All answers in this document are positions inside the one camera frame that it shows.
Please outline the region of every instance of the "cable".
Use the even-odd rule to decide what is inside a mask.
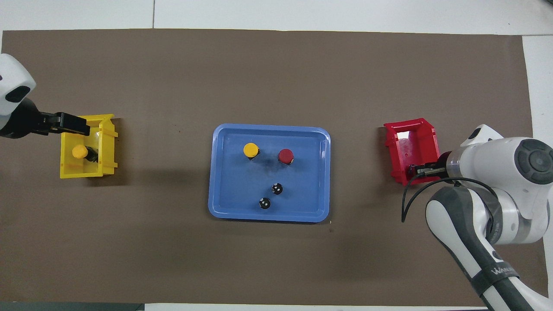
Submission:
[[[424,190],[426,190],[428,187],[432,186],[432,185],[435,185],[437,183],[440,183],[440,182],[447,182],[447,181],[464,181],[464,182],[471,182],[471,183],[475,183],[475,184],[478,184],[482,187],[484,187],[486,190],[488,190],[493,196],[495,196],[497,198],[497,194],[495,193],[495,191],[493,191],[492,187],[488,186],[487,184],[479,181],[479,180],[476,180],[476,179],[472,179],[472,178],[466,178],[466,177],[447,177],[447,178],[442,178],[442,179],[439,179],[439,180],[435,180],[427,185],[425,185],[424,187],[420,188],[419,190],[417,190],[417,192],[415,192],[415,194],[411,197],[411,199],[409,200],[409,202],[407,203],[407,206],[405,206],[405,198],[407,197],[407,190],[409,189],[409,186],[411,185],[411,183],[413,182],[413,180],[417,179],[417,178],[420,178],[420,177],[423,177],[423,176],[426,176],[426,173],[422,172],[422,173],[419,173],[415,176],[413,176],[413,178],[411,178],[411,180],[407,183],[407,185],[405,186],[405,190],[403,190],[403,198],[401,199],[401,222],[405,222],[405,218],[407,217],[407,212],[409,211],[409,208],[411,207],[411,204],[413,203],[413,201],[415,200],[415,198],[421,194]],[[492,218],[492,223],[493,223],[493,215],[492,213],[488,210],[489,214],[490,214],[490,217]]]

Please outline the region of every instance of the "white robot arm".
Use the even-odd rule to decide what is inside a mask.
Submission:
[[[21,138],[29,133],[71,132],[88,136],[86,120],[68,113],[40,112],[28,98],[36,86],[30,73],[14,57],[0,54],[0,136]]]
[[[439,161],[433,169],[445,167],[442,177],[478,180],[497,196],[463,182],[440,189],[426,206],[430,230],[476,293],[490,310],[553,310],[553,302],[524,285],[492,247],[543,237],[550,219],[553,149],[537,139],[503,138],[481,125]]]

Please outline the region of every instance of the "plastic tray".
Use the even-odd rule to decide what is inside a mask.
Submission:
[[[243,154],[255,143],[261,153]],[[294,161],[278,161],[282,149]],[[275,195],[271,187],[283,186]],[[263,197],[268,209],[259,207]],[[208,208],[219,218],[320,222],[330,209],[330,135],[318,127],[222,124],[213,133]]]

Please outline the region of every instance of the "brown mat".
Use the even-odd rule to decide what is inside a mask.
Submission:
[[[481,123],[531,136],[521,37],[21,31],[3,52],[36,79],[42,111],[120,118],[120,168],[60,180],[59,136],[0,140],[0,300],[482,305],[426,226],[439,187],[400,222],[381,126],[424,117],[442,151]],[[211,216],[222,123],[328,130],[327,220]],[[542,242],[498,251],[546,294]]]

